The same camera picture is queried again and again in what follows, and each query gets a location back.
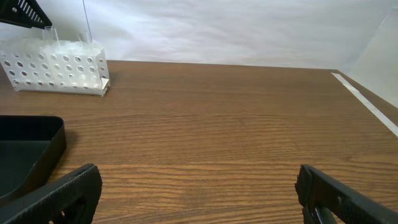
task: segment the brown wooden tabletop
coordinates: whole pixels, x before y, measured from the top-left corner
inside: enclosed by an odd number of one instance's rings
[[[331,70],[108,64],[104,97],[14,92],[0,72],[0,114],[65,121],[52,180],[99,167],[95,223],[302,223],[300,164],[398,211],[398,138]]]

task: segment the white perforated rack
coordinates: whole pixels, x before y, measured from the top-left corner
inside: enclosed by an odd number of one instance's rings
[[[110,86],[100,44],[45,38],[10,40],[0,44],[0,61],[15,91],[103,96]]]

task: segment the black plastic container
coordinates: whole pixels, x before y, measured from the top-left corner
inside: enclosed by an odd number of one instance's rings
[[[55,116],[0,116],[0,206],[43,186],[67,146]]]

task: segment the black ventilated object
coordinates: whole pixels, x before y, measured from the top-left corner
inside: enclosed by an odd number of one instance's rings
[[[0,207],[0,223],[91,223],[101,188],[98,168],[86,164],[57,181]]]
[[[36,0],[0,0],[0,22],[39,29],[52,26]]]
[[[0,207],[43,186],[65,148],[59,117],[0,116]]]
[[[308,165],[301,166],[295,189],[304,224],[335,224],[332,212],[347,224],[398,223],[398,213]]]

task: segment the white tape strip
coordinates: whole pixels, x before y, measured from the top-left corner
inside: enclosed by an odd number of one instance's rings
[[[363,103],[379,120],[387,126],[397,137],[398,137],[398,127],[390,120],[386,115],[384,115],[379,109],[377,109],[368,99],[366,99],[357,89],[355,89],[347,80],[345,80],[340,74],[332,74],[345,86],[349,91],[357,97],[360,102]]]

